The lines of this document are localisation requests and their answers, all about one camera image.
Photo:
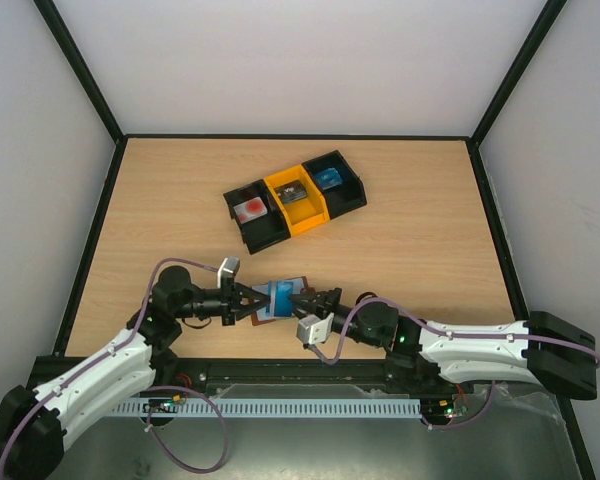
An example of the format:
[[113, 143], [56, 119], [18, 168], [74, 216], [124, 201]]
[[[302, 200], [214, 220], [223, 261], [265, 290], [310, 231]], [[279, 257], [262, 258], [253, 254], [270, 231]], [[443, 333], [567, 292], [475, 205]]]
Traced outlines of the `brown leather card holder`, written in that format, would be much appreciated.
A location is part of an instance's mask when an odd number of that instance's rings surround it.
[[314, 293], [304, 276], [285, 280], [270, 280], [267, 283], [253, 285], [252, 289], [258, 293], [268, 295], [270, 302], [251, 315], [253, 326], [262, 326], [276, 320], [293, 317], [290, 296], [294, 294]]

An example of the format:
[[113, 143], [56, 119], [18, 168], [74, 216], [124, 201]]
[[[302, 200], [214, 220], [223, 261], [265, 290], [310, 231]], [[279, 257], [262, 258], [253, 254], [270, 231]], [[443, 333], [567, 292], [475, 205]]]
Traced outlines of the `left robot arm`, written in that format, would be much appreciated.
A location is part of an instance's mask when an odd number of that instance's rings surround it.
[[196, 286], [189, 260], [167, 258], [151, 273], [140, 310], [96, 353], [32, 389], [17, 385], [0, 402], [0, 479], [45, 479], [90, 426], [122, 401], [155, 391], [180, 320], [220, 318], [225, 326], [270, 301], [236, 281], [239, 261], [212, 268], [213, 289]]

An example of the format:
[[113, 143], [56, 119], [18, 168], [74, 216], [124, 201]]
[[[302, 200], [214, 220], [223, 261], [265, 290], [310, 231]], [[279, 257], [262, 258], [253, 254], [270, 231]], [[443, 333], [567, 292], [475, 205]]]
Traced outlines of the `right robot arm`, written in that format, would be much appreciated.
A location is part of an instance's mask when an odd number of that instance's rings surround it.
[[544, 311], [498, 325], [452, 325], [424, 320], [375, 295], [353, 307], [341, 290], [293, 294], [297, 337], [323, 363], [341, 357], [346, 340], [384, 351], [410, 382], [435, 392], [447, 383], [507, 381], [536, 384], [575, 400], [597, 397], [600, 355], [595, 338]]

